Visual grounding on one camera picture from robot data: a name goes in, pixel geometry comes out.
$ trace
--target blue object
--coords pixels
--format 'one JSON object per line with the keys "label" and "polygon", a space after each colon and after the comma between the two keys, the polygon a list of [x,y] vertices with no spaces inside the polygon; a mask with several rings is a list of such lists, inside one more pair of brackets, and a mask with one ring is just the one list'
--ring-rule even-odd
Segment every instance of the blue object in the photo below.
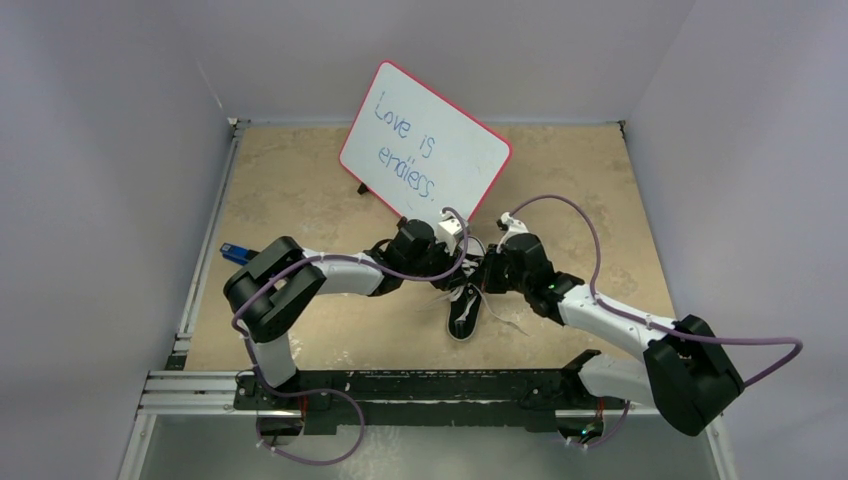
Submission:
{"label": "blue object", "polygon": [[259,255],[259,252],[249,248],[239,247],[232,243],[225,243],[221,245],[221,255],[224,256],[224,259],[233,263],[247,265],[247,262],[251,261],[253,257]]}

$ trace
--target tan mat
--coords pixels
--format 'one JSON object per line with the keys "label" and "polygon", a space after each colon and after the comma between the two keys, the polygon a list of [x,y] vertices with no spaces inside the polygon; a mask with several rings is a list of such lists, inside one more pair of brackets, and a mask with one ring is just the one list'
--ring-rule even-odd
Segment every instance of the tan mat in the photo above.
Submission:
{"label": "tan mat", "polygon": [[[521,201],[559,193],[582,205],[600,233],[604,265],[599,290],[637,308],[671,315],[671,302],[618,125],[496,128],[513,157],[476,214],[474,234],[496,242],[495,220]],[[347,128],[250,128],[243,139],[215,244],[256,250],[281,235],[318,251],[355,253],[394,236],[397,217],[356,193],[358,182],[338,163]],[[589,231],[570,207],[544,200],[519,218],[539,235],[555,268],[588,280],[594,253]],[[238,266],[216,255],[209,269],[188,370],[248,366],[230,328],[221,293]],[[511,325],[481,310],[474,336],[451,340],[447,302],[429,284],[404,283],[379,298],[321,296],[291,331],[292,352],[305,369],[561,367],[587,348],[614,354],[605,342],[537,317],[515,293],[489,303]]]}

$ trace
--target whiteboard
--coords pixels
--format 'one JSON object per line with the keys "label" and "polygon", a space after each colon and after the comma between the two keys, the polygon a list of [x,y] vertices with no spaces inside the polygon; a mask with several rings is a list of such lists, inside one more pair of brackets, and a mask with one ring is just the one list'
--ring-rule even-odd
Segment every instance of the whiteboard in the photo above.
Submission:
{"label": "whiteboard", "polygon": [[398,215],[471,219],[512,155],[509,142],[397,65],[377,68],[339,161]]}

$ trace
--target gray wall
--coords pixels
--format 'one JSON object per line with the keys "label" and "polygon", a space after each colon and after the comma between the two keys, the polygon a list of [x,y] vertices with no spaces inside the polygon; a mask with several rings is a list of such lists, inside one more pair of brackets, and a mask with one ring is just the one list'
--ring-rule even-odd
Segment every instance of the gray wall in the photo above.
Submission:
{"label": "gray wall", "polygon": [[149,2],[0,6],[0,478],[115,478],[228,125]]}
{"label": "gray wall", "polygon": [[[631,117],[678,313],[806,342],[727,411],[745,479],[848,471],[846,44],[841,0],[700,0]],[[731,353],[749,376],[783,352]]]}
{"label": "gray wall", "polygon": [[350,120],[378,63],[487,120],[616,121],[694,0],[179,0],[229,116]]}

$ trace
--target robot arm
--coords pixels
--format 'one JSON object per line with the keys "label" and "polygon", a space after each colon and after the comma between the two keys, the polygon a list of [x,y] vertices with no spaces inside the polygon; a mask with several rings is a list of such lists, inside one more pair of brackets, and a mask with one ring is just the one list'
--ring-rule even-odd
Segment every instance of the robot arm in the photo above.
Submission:
{"label": "robot arm", "polygon": [[744,390],[744,382],[724,349],[717,344],[685,342],[633,322],[599,305],[648,318],[682,333],[714,337],[707,323],[693,315],[676,321],[653,316],[601,294],[592,295],[582,279],[554,271],[541,241],[521,222],[504,214],[506,230],[496,249],[489,278],[507,279],[488,288],[524,294],[533,311],[560,325],[592,333],[621,348],[634,360],[597,355],[586,361],[579,377],[596,396],[611,396],[655,406],[676,429],[697,435]]}
{"label": "robot arm", "polygon": [[[467,272],[458,269],[433,285],[451,290],[470,282],[486,293],[519,292],[538,315],[616,345],[635,361],[587,352],[578,366],[583,388],[596,397],[656,406],[685,434],[700,433],[742,393],[743,382],[721,346],[683,342],[601,308],[582,279],[554,270],[539,238],[521,222],[504,214],[498,224],[506,231],[504,238],[489,247],[476,271],[466,276]],[[385,249],[378,244],[357,257],[406,275],[435,275],[456,261],[462,235],[458,227],[455,219],[446,219],[435,231],[425,222],[402,220],[395,238],[381,242]],[[241,308],[276,273],[315,255],[321,256],[300,247],[291,237],[275,240],[226,283],[224,294],[232,310]],[[277,388],[296,375],[287,332],[315,295],[379,296],[401,283],[370,266],[331,259],[292,272],[282,287],[268,290],[242,315],[267,382]],[[617,309],[647,315],[601,298]],[[651,322],[684,333],[714,336],[706,322],[691,315],[680,322],[662,317],[651,317]]]}
{"label": "robot arm", "polygon": [[[435,231],[423,221],[403,219],[394,239],[380,242],[353,257],[406,275],[435,275],[448,270],[456,261],[460,238],[462,232],[455,218],[446,218]],[[381,243],[386,244],[385,249],[380,249]],[[232,311],[241,308],[275,274],[314,256],[324,255],[302,248],[291,237],[274,240],[224,285],[224,295]],[[457,270],[455,275],[434,282],[434,286],[451,288],[464,278]],[[403,282],[368,265],[331,258],[305,265],[287,275],[285,280],[284,285],[261,295],[242,315],[259,368],[275,388],[297,373],[288,331],[313,297],[328,293],[380,296],[396,290]]]}

